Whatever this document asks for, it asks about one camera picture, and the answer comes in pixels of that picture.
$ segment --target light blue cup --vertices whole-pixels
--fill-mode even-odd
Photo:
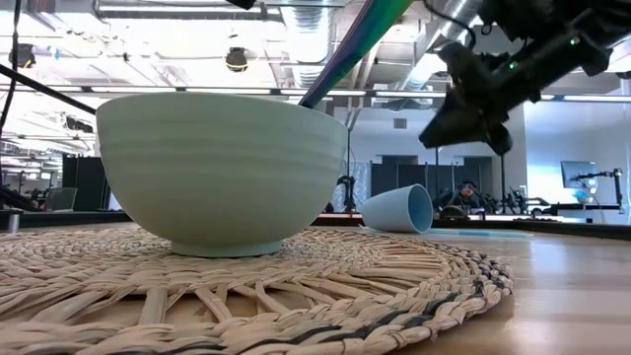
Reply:
[[[415,184],[370,198],[362,206],[362,218],[371,229],[424,234],[432,227],[434,207],[425,187]]]

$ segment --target chair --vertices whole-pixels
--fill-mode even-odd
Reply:
[[[46,212],[72,212],[77,190],[76,187],[52,188],[46,196]]]

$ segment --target light blue mat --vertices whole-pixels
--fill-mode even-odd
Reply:
[[[440,229],[432,228],[428,233],[452,235],[452,236],[474,236],[474,237],[511,237],[511,238],[528,238],[532,237],[530,233],[521,232],[503,232],[503,231],[485,231],[485,230],[456,230],[456,229]]]

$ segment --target monitor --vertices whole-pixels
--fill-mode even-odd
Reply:
[[[561,162],[561,172],[565,188],[598,188],[596,177],[578,179],[579,176],[598,174],[594,162]]]

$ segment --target woven placemat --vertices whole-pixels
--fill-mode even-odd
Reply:
[[[0,353],[384,354],[512,287],[477,251],[352,232],[239,259],[175,255],[135,228],[0,236]]]

